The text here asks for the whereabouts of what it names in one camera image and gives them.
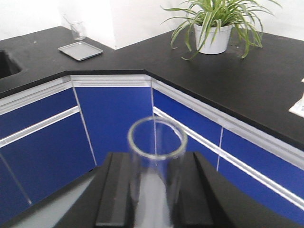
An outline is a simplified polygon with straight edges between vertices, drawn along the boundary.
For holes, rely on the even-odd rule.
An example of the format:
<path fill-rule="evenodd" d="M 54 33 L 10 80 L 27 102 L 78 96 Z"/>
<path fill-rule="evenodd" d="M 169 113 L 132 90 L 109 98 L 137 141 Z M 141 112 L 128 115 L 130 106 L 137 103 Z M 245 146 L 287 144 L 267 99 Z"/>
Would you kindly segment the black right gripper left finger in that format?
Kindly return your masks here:
<path fill-rule="evenodd" d="M 130 174 L 130 155 L 126 152 L 113 153 L 95 220 L 96 227 L 130 226 Z"/>

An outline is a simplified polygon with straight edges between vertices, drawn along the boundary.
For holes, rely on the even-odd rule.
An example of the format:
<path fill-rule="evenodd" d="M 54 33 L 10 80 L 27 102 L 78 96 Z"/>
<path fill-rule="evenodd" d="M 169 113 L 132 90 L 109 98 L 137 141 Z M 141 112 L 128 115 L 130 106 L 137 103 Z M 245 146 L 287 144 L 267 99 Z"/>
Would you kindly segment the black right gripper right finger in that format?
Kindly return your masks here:
<path fill-rule="evenodd" d="M 195 154 L 184 158 L 176 219 L 179 226 L 232 226 L 209 183 L 198 167 Z"/>

